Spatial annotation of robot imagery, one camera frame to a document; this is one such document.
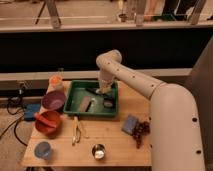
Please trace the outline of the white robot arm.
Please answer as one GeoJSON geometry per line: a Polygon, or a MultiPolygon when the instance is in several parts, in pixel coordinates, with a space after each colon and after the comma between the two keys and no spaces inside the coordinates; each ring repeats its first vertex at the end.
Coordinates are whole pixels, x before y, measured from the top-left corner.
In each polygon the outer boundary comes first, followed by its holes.
{"type": "Polygon", "coordinates": [[[205,171],[199,114],[191,92],[128,68],[121,61],[117,50],[96,58],[100,91],[108,92],[119,79],[150,101],[152,171],[205,171]]]}

